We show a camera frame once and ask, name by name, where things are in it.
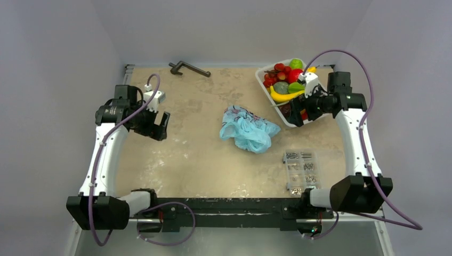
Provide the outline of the light blue plastic bag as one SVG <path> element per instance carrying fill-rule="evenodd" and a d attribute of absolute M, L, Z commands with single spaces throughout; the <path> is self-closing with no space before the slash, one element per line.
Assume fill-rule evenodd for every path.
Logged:
<path fill-rule="evenodd" d="M 280 126 L 237 105 L 224 110 L 220 139 L 234 139 L 235 145 L 255 154 L 265 153 L 271 139 L 281 131 Z"/>

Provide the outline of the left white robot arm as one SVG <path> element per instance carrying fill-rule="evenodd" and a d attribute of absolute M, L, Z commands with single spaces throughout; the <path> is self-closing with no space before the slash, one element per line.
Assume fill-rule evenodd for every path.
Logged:
<path fill-rule="evenodd" d="M 66 208 L 83 230 L 122 230 L 131 217 L 141 213 L 153 218 L 159 211 L 153 189 L 134 189 L 117 197 L 116 176 L 119 155 L 133 131 L 141 136 L 162 141 L 167 138 L 170 118 L 164 112 L 155 122 L 158 106 L 166 95 L 150 85 L 142 91 L 136 86 L 117 85 L 114 97 L 95 113 L 95 147 L 86 178 L 78 195 L 69 196 Z"/>

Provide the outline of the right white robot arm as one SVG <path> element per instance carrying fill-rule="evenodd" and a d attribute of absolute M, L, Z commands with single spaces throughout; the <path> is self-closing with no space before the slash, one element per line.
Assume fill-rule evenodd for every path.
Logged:
<path fill-rule="evenodd" d="M 346 176 L 330 188 L 306 189 L 299 203 L 300 212 L 312 217 L 320 208 L 350 213 L 376 213 L 393 189 L 391 178 L 382 176 L 373 154 L 367 128 L 367 104 L 361 93 L 354 93 L 349 72 L 329 73 L 323 89 L 316 74 L 298 75 L 304 93 L 293 107 L 305 110 L 308 119 L 331 114 L 338 124 L 344 147 Z"/>

